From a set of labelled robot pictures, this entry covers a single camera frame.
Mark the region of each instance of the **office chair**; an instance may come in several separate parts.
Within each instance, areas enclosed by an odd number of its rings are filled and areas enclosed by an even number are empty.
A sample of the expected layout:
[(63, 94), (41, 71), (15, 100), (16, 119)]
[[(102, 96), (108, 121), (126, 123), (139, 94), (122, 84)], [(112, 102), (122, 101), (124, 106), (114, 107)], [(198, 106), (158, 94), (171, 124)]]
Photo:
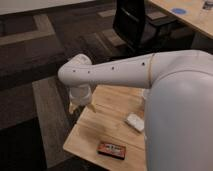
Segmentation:
[(137, 52), (150, 48), (161, 28), (175, 21), (166, 15), (155, 20), (147, 17), (143, 0), (117, 0), (113, 29), (131, 50)]

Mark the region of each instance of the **carpet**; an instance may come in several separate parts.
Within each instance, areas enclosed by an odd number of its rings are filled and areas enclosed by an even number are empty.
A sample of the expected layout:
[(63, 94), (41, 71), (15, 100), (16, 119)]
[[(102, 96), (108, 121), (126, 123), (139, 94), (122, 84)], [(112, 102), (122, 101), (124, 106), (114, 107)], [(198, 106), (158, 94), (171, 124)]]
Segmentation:
[(9, 17), (3, 26), (1, 90), (55, 74), (55, 68), (65, 61), (63, 47), (46, 14)]

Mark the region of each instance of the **wooden table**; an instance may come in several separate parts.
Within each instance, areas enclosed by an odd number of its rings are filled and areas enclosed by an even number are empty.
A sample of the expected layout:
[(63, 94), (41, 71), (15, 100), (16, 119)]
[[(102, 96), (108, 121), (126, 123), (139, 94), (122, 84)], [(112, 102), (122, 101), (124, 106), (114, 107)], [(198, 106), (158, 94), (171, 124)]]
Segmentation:
[[(176, 16), (196, 31), (213, 39), (213, 9), (203, 10), (204, 0), (148, 0), (151, 4)], [(175, 14), (173, 8), (182, 8), (186, 14)]]
[[(145, 171), (144, 135), (124, 122), (130, 112), (143, 117), (141, 92), (137, 88), (98, 86), (93, 94), (97, 112), (84, 109), (63, 148), (108, 170)], [(101, 140), (126, 146), (125, 160), (98, 154)]]

